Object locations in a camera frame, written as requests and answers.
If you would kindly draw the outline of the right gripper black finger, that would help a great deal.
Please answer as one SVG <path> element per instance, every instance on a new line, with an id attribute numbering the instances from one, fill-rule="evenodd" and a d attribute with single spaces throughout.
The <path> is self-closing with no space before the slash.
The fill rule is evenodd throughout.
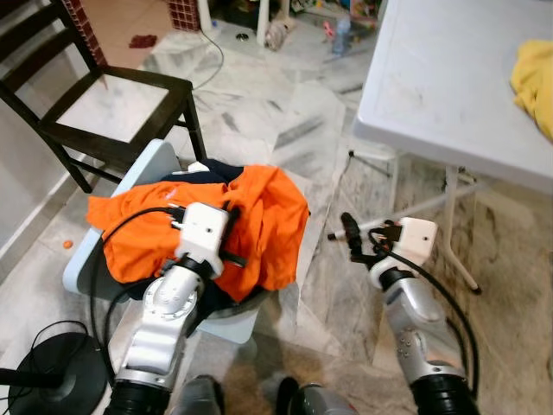
<path id="1" fill-rule="evenodd" d="M 363 256 L 363 241 L 360 234 L 359 224 L 348 211 L 340 214 L 340 222 L 342 222 L 342 228 L 344 233 L 344 239 L 349 249 L 349 257 L 360 258 Z"/>

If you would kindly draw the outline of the orange shirt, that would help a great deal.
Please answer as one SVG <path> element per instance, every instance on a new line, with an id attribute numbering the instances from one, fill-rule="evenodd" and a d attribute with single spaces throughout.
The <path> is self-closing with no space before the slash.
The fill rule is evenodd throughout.
<path id="1" fill-rule="evenodd" d="M 86 218 L 92 227 L 110 232 L 143 209 L 182 208 L 202 202 L 221 208 L 226 202 L 241 207 L 233 236 L 241 242 L 248 265 L 226 264 L 214 283 L 233 300 L 253 289 L 277 291 L 296 280 L 297 260 L 309 217 L 307 199 L 284 171 L 268 165 L 244 166 L 229 185 L 162 182 L 139 185 L 111 198 L 88 199 Z M 104 249 L 106 264 L 118 282 L 138 282 L 153 276 L 162 262 L 174 257 L 181 234 L 166 214 L 144 214 L 124 226 Z"/>

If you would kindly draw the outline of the yellow shirt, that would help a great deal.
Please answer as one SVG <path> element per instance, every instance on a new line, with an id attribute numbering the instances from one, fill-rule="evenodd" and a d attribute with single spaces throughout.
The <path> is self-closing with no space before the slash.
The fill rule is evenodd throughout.
<path id="1" fill-rule="evenodd" d="M 553 138 L 553 41 L 529 40 L 518 48 L 510 76 L 514 103 L 529 114 L 548 141 Z"/>

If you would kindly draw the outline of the robot left leg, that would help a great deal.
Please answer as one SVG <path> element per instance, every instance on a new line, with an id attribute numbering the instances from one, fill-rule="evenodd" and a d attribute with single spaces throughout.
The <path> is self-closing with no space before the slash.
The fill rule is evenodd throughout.
<path id="1" fill-rule="evenodd" d="M 208 374 L 187 380 L 179 400 L 168 415 L 224 415 L 225 400 L 221 384 Z"/>

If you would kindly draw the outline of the robot leg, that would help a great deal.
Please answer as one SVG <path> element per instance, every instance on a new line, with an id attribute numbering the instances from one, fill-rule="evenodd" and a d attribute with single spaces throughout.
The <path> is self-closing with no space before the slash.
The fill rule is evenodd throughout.
<path id="1" fill-rule="evenodd" d="M 277 388 L 276 415 L 359 415 L 339 393 L 316 383 L 300 385 L 284 377 Z"/>
<path id="2" fill-rule="evenodd" d="M 168 415 L 224 415 L 225 400 L 221 384 L 208 374 L 187 380 L 179 400 Z"/>

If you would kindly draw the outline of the dark wooden chair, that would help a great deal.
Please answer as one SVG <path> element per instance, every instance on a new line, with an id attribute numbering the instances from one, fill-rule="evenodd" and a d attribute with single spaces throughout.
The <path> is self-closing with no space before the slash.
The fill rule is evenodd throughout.
<path id="1" fill-rule="evenodd" d="M 162 73 L 99 63 L 62 0 L 0 0 L 0 100 L 30 126 L 76 185 L 90 194 L 87 174 L 121 182 L 108 166 L 130 167 L 154 141 L 185 128 L 194 157 L 208 156 L 193 83 Z M 17 95 L 69 48 L 87 67 L 42 114 Z"/>

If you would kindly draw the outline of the robot right leg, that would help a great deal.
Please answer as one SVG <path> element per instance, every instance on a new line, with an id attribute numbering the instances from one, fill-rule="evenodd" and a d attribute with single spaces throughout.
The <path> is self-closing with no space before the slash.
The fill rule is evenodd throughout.
<path id="1" fill-rule="evenodd" d="M 316 383 L 300 385 L 284 377 L 277 388 L 276 415 L 359 415 L 339 393 Z"/>

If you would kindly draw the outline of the white folding table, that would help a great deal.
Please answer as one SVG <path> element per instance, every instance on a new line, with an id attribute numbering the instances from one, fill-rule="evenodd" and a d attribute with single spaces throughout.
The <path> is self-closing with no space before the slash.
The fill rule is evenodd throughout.
<path id="1" fill-rule="evenodd" d="M 396 217 L 442 207 L 442 251 L 475 294 L 481 288 L 450 245 L 454 203 L 493 181 L 552 191 L 553 147 L 510 84 L 518 48 L 552 35 L 553 0 L 384 4 L 354 135 L 445 166 L 445 191 Z"/>

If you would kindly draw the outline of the small beige plush toy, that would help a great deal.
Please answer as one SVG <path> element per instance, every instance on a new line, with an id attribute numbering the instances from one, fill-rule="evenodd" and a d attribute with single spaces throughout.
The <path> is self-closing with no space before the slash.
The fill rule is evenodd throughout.
<path id="1" fill-rule="evenodd" d="M 291 19 L 291 17 L 270 21 L 266 25 L 264 43 L 262 45 L 270 51 L 280 51 L 295 28 L 296 21 Z"/>

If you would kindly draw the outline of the clear plastic bottle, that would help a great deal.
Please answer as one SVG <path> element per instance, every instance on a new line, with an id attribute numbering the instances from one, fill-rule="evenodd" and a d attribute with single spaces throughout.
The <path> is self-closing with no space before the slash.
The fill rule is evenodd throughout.
<path id="1" fill-rule="evenodd" d="M 341 16 L 334 25 L 332 53 L 336 58 L 347 55 L 353 40 L 353 23 L 349 15 Z"/>

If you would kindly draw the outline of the black round stand base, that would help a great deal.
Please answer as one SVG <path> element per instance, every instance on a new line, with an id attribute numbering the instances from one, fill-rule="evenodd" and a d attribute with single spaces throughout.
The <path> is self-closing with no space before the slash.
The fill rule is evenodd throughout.
<path id="1" fill-rule="evenodd" d="M 0 415 L 93 415 L 108 384 L 98 341 L 86 324 L 53 322 L 40 329 L 16 368 L 0 367 L 8 408 Z"/>

